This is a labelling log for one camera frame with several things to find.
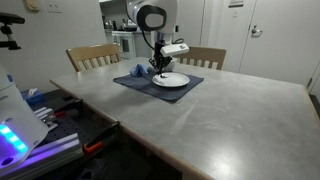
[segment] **white wall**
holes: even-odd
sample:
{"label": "white wall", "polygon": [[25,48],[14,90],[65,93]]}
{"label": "white wall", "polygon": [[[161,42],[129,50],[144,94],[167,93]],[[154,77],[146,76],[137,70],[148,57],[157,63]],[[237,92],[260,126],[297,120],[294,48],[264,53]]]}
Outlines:
{"label": "white wall", "polygon": [[60,0],[62,13],[49,13],[44,0],[41,11],[28,12],[22,0],[1,0],[0,12],[17,14],[24,25],[13,25],[19,51],[0,49],[0,63],[14,76],[20,90],[55,89],[51,77],[75,72],[67,48],[106,42],[98,0]]}
{"label": "white wall", "polygon": [[245,0],[244,7],[239,8],[229,8],[229,3],[213,0],[208,45],[227,50],[224,71],[239,72],[255,0]]}

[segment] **blue cloth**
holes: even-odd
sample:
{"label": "blue cloth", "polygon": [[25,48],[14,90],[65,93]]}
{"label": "blue cloth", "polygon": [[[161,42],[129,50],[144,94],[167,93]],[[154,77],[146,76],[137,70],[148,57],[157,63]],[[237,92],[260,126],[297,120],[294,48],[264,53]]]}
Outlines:
{"label": "blue cloth", "polygon": [[130,74],[135,77],[140,77],[148,74],[148,67],[143,64],[137,64],[136,67],[130,70]]}

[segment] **cable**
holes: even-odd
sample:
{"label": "cable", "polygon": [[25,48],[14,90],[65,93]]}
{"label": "cable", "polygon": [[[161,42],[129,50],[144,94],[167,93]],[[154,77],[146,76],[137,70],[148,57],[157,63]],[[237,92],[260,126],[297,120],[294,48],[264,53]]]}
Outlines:
{"label": "cable", "polygon": [[181,44],[184,42],[184,39],[183,38],[179,38],[177,40],[175,40],[172,44]]}
{"label": "cable", "polygon": [[152,47],[152,46],[150,45],[150,43],[148,42],[148,40],[147,40],[147,38],[146,38],[146,35],[144,34],[144,31],[141,31],[141,32],[142,32],[142,36],[143,36],[144,41],[148,44],[148,46],[149,46],[152,50],[154,50],[154,47]]}

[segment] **white plate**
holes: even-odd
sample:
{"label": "white plate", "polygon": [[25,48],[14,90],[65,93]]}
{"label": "white plate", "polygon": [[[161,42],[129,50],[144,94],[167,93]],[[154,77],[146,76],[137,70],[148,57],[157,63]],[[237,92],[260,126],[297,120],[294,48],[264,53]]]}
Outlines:
{"label": "white plate", "polygon": [[166,78],[161,78],[160,75],[155,75],[152,78],[153,83],[162,87],[180,87],[190,82],[188,76],[180,73],[162,73],[162,76]]}

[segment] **gray table top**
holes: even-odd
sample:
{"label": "gray table top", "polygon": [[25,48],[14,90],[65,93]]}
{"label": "gray table top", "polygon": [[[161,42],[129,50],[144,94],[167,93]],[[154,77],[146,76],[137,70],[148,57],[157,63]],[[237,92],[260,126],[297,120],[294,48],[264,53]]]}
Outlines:
{"label": "gray table top", "polygon": [[137,58],[51,79],[215,179],[320,179],[319,119],[302,85],[177,64],[204,81],[175,104],[114,83]]}

